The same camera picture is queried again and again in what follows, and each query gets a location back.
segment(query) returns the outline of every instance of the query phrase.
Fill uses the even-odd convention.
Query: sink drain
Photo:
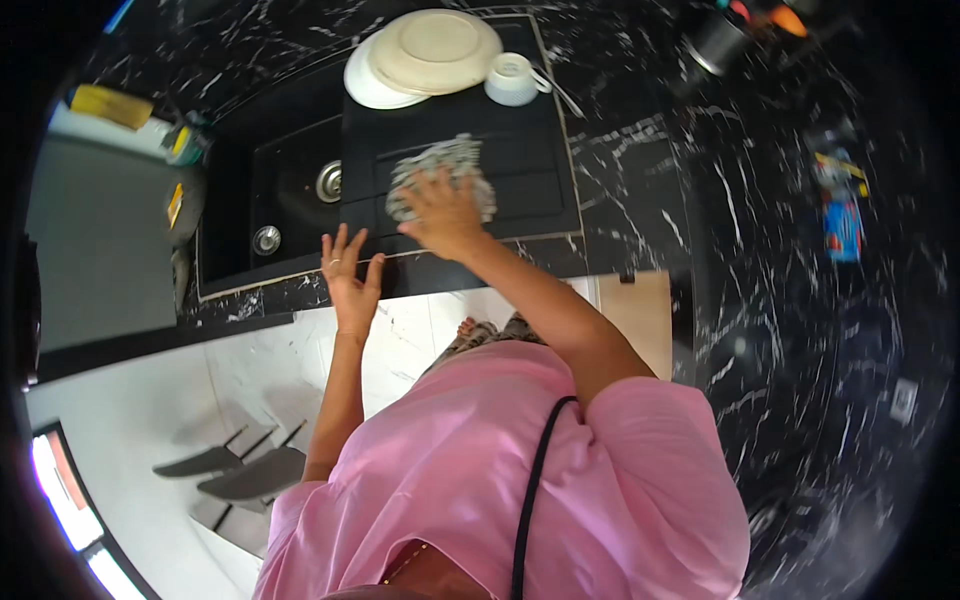
[[[253,251],[261,256],[269,256],[280,247],[280,230],[272,225],[260,228],[253,235]]]
[[[340,201],[340,161],[328,162],[317,176],[317,197],[327,204]]]

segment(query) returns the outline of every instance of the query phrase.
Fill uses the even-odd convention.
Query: cup handle
[[[530,74],[534,77],[534,85],[537,86],[537,90],[543,93],[553,91],[553,85],[548,82],[540,73],[537,71],[530,71]]]

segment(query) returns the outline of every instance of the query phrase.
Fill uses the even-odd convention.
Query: mug
[[[533,102],[539,92],[552,91],[553,85],[535,71],[530,61],[522,55],[504,52],[493,58],[483,88],[490,99],[498,104],[522,107]]]

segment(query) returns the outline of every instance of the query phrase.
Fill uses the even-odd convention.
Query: black marble countertop
[[[667,84],[681,35],[707,3],[443,4],[534,15],[557,81],[587,115],[566,116],[584,235],[511,247],[557,276],[669,272],[674,378],[707,395],[748,511],[773,507],[742,597],[857,597],[912,515],[955,393],[951,188],[898,58],[853,27],[780,69],[800,42],[770,36],[678,100]],[[426,6],[240,0],[188,15],[134,3],[84,78],[215,119]],[[803,144],[843,116],[860,126],[848,149],[871,190],[853,264],[827,257]],[[388,296],[482,284],[429,254],[391,263]],[[192,296],[185,326],[329,304],[319,274]],[[906,424],[890,417],[901,381],[918,385]]]

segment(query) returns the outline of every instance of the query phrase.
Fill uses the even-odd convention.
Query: white plate
[[[439,96],[480,84],[493,57],[503,52],[493,27],[446,9],[404,14],[380,33],[370,50],[370,68],[402,93]]]
[[[373,76],[368,57],[373,41],[382,33],[382,31],[376,32],[363,40],[347,59],[347,66],[344,68],[344,85],[347,93],[358,104],[381,110],[411,107],[423,102],[429,98],[428,95],[396,91]]]

